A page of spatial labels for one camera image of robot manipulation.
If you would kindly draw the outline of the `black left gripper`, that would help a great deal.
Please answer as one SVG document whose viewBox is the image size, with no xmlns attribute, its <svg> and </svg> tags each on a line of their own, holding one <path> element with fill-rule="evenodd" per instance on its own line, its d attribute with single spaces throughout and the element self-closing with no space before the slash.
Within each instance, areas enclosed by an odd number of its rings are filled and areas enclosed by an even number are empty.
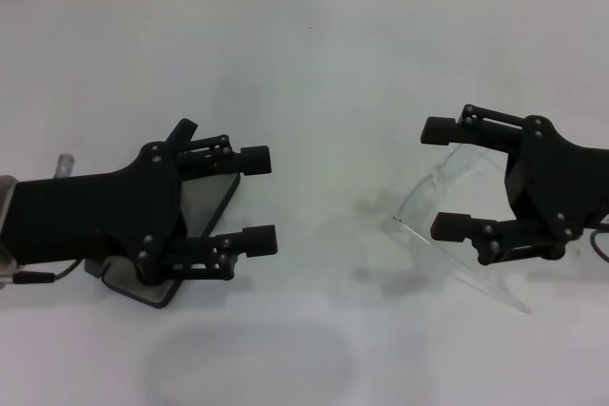
<svg viewBox="0 0 609 406">
<path fill-rule="evenodd" d="M 124 257 L 146 285 L 161 280 L 160 259 L 181 218 L 175 153 L 145 145 L 109 173 L 23 181 L 9 206 L 9 252 L 22 265 Z"/>
</svg>

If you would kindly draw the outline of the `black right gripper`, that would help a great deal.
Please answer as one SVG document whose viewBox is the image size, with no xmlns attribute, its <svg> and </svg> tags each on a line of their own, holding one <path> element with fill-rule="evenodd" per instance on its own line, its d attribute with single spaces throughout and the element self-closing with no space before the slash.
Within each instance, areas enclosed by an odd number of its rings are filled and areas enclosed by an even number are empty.
<svg viewBox="0 0 609 406">
<path fill-rule="evenodd" d="M 434 241 L 470 240 L 481 265 L 557 261 L 586 229 L 608 227 L 608 151 L 565 140 L 547 118 L 466 105 L 458 120 L 429 117 L 421 143 L 513 150 L 505 188 L 516 220 L 440 212 L 430 228 Z"/>
</svg>

